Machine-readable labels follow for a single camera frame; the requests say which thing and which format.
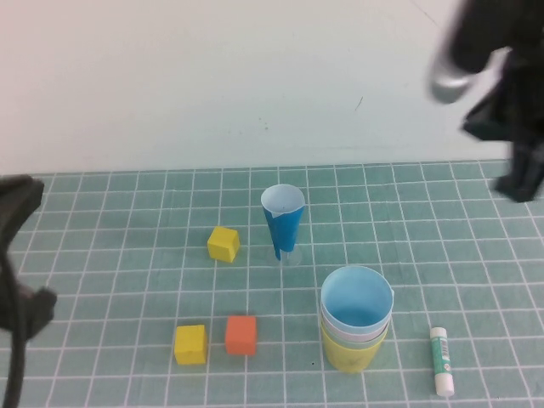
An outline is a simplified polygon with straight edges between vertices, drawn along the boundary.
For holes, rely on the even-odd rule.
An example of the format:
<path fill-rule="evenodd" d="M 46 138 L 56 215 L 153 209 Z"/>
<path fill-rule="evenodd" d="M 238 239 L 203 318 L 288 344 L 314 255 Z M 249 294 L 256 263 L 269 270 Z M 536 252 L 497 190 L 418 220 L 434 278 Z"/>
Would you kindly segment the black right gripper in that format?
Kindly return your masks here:
<path fill-rule="evenodd" d="M 543 47 L 513 48 L 496 85 L 466 115 L 462 130 L 481 141 L 512 146 L 509 172 L 495 191 L 525 203 L 543 182 Z"/>

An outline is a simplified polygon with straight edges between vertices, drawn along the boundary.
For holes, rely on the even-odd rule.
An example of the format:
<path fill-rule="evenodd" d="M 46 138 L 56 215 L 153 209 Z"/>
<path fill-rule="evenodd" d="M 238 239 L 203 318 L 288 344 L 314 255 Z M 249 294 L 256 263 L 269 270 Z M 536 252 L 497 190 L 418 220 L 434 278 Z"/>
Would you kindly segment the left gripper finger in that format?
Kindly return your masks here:
<path fill-rule="evenodd" d="M 44 182 L 27 174 L 1 177 L 1 238 L 14 239 L 40 207 Z"/>
<path fill-rule="evenodd" d="M 1 273 L 1 329 L 8 332 L 15 328 L 15 295 L 19 298 L 25 335 L 27 338 L 34 338 L 54 318 L 57 295 L 45 286 L 35 291 L 20 282 L 16 286 L 10 286 L 6 283 L 4 273 Z"/>

